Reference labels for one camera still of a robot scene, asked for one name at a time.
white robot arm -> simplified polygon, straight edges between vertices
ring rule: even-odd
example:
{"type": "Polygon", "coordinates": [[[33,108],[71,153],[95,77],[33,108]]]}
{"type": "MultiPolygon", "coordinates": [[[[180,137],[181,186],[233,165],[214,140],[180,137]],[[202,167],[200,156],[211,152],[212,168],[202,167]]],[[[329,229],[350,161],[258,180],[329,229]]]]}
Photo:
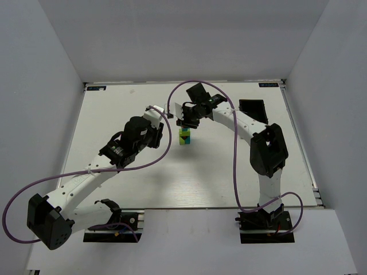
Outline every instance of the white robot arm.
{"type": "Polygon", "coordinates": [[[201,83],[189,88],[187,93],[193,106],[181,106],[177,103],[171,106],[178,118],[178,126],[197,128],[199,120],[205,117],[234,131],[233,112],[236,112],[237,134],[250,146],[250,164],[259,175],[259,206],[279,198],[258,211],[260,219],[267,226],[271,226],[284,210],[280,198],[280,177],[288,151],[281,128],[277,124],[266,125],[237,109],[232,109],[225,97],[211,96],[201,83]]]}
{"type": "MultiPolygon", "coordinates": [[[[154,108],[162,113],[164,109],[154,108]]],[[[135,160],[145,147],[158,148],[162,138],[162,116],[147,109],[142,117],[132,117],[124,131],[116,133],[85,169],[88,174],[74,176],[60,188],[44,197],[34,195],[29,200],[27,226],[50,249],[57,249],[72,233],[115,221],[120,207],[109,199],[96,201],[94,205],[78,208],[78,205],[96,188],[118,171],[91,172],[91,170],[117,170],[135,160]]]]}

white table surface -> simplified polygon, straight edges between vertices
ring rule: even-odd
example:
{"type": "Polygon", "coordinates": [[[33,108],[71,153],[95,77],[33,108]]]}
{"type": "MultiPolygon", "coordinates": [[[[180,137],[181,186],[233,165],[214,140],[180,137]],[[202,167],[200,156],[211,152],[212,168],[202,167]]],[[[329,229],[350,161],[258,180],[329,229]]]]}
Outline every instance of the white table surface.
{"type": "MultiPolygon", "coordinates": [[[[293,223],[299,210],[291,210],[293,223]]],[[[334,210],[306,210],[295,243],[241,244],[236,209],[146,210],[139,243],[32,246],[27,269],[43,275],[188,275],[356,273],[334,210]]]]}
{"type": "MultiPolygon", "coordinates": [[[[185,84],[172,101],[188,101],[185,84]]],[[[312,183],[303,162],[300,148],[279,88],[259,88],[258,83],[217,83],[238,105],[240,99],[263,99],[269,124],[281,126],[289,151],[282,175],[282,192],[298,193],[305,206],[315,206],[312,183]]],[[[123,131],[131,116],[143,115],[145,106],[164,106],[176,84],[108,85],[105,91],[86,91],[77,127],[67,158],[65,172],[83,169],[105,146],[110,137],[123,131]]],[[[215,95],[211,87],[206,90],[215,95]]],[[[180,146],[175,120],[170,120],[173,143],[168,155],[154,166],[121,172],[95,190],[81,206],[109,198],[128,209],[237,207],[233,193],[233,132],[209,119],[202,119],[192,129],[191,144],[180,146]]],[[[165,127],[161,146],[146,148],[130,165],[140,166],[158,158],[166,149],[168,131],[165,127]]],[[[238,142],[237,178],[241,204],[256,206],[259,198],[257,173],[249,163],[249,146],[238,142]]],[[[292,196],[283,198],[286,206],[298,206],[292,196]]]]}

purple cable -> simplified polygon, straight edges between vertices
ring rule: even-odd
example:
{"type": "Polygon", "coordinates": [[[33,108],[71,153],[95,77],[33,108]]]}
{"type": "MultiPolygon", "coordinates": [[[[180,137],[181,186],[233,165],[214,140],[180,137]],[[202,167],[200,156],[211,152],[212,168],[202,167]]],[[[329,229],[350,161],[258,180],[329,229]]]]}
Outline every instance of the purple cable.
{"type": "MultiPolygon", "coordinates": [[[[227,100],[228,100],[228,103],[229,105],[231,106],[232,109],[235,108],[235,106],[233,105],[233,102],[232,100],[229,98],[229,96],[223,92],[219,87],[213,85],[212,83],[209,83],[207,81],[202,81],[202,80],[187,80],[187,81],[184,81],[180,84],[178,84],[173,90],[172,92],[170,93],[169,97],[168,97],[168,101],[167,101],[167,113],[170,113],[169,111],[169,108],[170,108],[170,101],[171,101],[171,97],[173,95],[173,93],[182,85],[186,84],[186,83],[192,83],[192,82],[195,82],[195,83],[203,83],[203,84],[206,84],[208,86],[211,86],[213,87],[214,89],[216,89],[217,91],[219,91],[222,95],[224,95],[227,100]]],[[[272,204],[273,202],[277,201],[279,198],[282,198],[286,195],[295,195],[298,199],[299,199],[299,203],[300,203],[300,216],[298,218],[298,221],[297,223],[290,229],[288,230],[287,232],[285,233],[282,233],[282,235],[284,234],[288,234],[290,232],[292,232],[300,223],[300,220],[302,219],[302,215],[303,215],[303,202],[302,202],[302,199],[300,198],[300,196],[294,192],[286,192],[284,193],[283,195],[281,195],[280,197],[277,197],[277,198],[274,198],[272,199],[271,201],[259,206],[259,207],[256,207],[254,209],[250,209],[250,210],[246,210],[245,208],[243,208],[241,206],[241,203],[240,203],[240,198],[239,198],[239,194],[238,194],[238,190],[237,190],[237,134],[238,134],[238,127],[237,127],[237,115],[236,115],[236,112],[233,112],[233,120],[235,122],[235,142],[234,142],[234,146],[233,146],[233,187],[235,189],[235,198],[236,198],[236,203],[239,207],[239,209],[244,212],[244,213],[252,213],[252,212],[256,212],[260,209],[263,209],[264,207],[272,204]]]]}
{"type": "Polygon", "coordinates": [[[134,238],[135,238],[136,242],[139,242],[138,236],[136,236],[136,234],[133,231],[133,229],[129,225],[127,225],[126,223],[123,223],[123,222],[114,222],[114,223],[110,223],[108,225],[94,225],[94,226],[90,227],[89,229],[91,229],[91,230],[93,230],[93,229],[101,229],[101,228],[105,228],[105,227],[108,227],[108,226],[114,226],[114,225],[122,225],[122,226],[127,227],[132,232],[132,234],[134,235],[134,238]]]}
{"type": "MultiPolygon", "coordinates": [[[[149,108],[151,108],[151,109],[153,109],[153,110],[155,110],[156,112],[158,112],[162,117],[163,117],[163,119],[165,120],[165,122],[166,122],[166,124],[167,124],[167,128],[168,128],[168,133],[169,133],[169,141],[168,141],[168,146],[167,146],[167,149],[165,150],[165,152],[158,158],[158,159],[156,159],[155,161],[153,161],[153,162],[151,162],[151,163],[148,163],[148,164],[144,164],[144,165],[141,165],[141,166],[138,166],[138,167],[131,167],[131,168],[120,168],[120,169],[93,169],[93,170],[91,170],[91,172],[93,172],[93,173],[98,173],[98,172],[121,172],[121,171],[133,171],[133,170],[138,170],[138,169],[142,169],[142,168],[146,168],[146,167],[148,167],[148,166],[151,166],[151,165],[153,165],[153,164],[156,164],[157,162],[159,162],[161,159],[163,159],[166,155],[167,155],[167,153],[168,153],[168,151],[169,151],[169,149],[170,149],[170,147],[171,147],[171,143],[172,143],[172,131],[171,131],[171,127],[170,127],[170,124],[169,124],[169,122],[168,122],[168,119],[164,116],[164,114],[160,111],[160,110],[158,110],[158,109],[156,109],[156,108],[154,108],[153,106],[149,106],[149,108]]],[[[4,232],[5,232],[5,234],[12,240],[12,241],[14,241],[14,242],[18,242],[18,243],[25,243],[25,244],[27,244],[27,243],[35,243],[35,242],[39,242],[40,240],[39,239],[34,239],[34,240],[32,240],[32,241],[23,241],[23,240],[21,240],[21,239],[18,239],[18,238],[16,238],[16,237],[14,237],[10,232],[9,232],[9,229],[7,228],[7,225],[6,225],[6,214],[7,214],[7,212],[8,212],[8,210],[9,210],[9,207],[10,207],[10,205],[14,202],[14,200],[17,198],[17,196],[19,196],[20,194],[22,194],[25,190],[27,190],[27,189],[29,189],[29,188],[31,188],[31,187],[33,187],[33,186],[35,186],[35,185],[37,185],[37,184],[39,184],[39,183],[41,183],[41,182],[46,182],[46,181],[48,181],[48,180],[52,180],[52,179],[58,179],[58,178],[63,178],[63,177],[65,177],[65,176],[75,176],[75,175],[85,175],[85,174],[87,174],[88,173],[88,171],[86,171],[86,170],[83,170],[83,171],[76,171],[76,172],[71,172],[71,173],[66,173],[66,174],[61,174],[61,175],[56,175],[56,176],[49,176],[49,177],[47,177],[47,178],[44,178],[44,179],[39,179],[39,180],[37,180],[37,181],[35,181],[35,182],[32,182],[32,183],[30,183],[29,185],[27,185],[27,186],[25,186],[25,187],[23,187],[22,189],[20,189],[18,192],[16,192],[16,194],[14,195],[14,196],[12,196],[12,198],[8,201],[8,203],[6,204],[6,206],[5,206],[5,208],[4,208],[4,211],[3,211],[3,213],[2,213],[2,227],[3,227],[3,229],[4,229],[4,232]]]]}

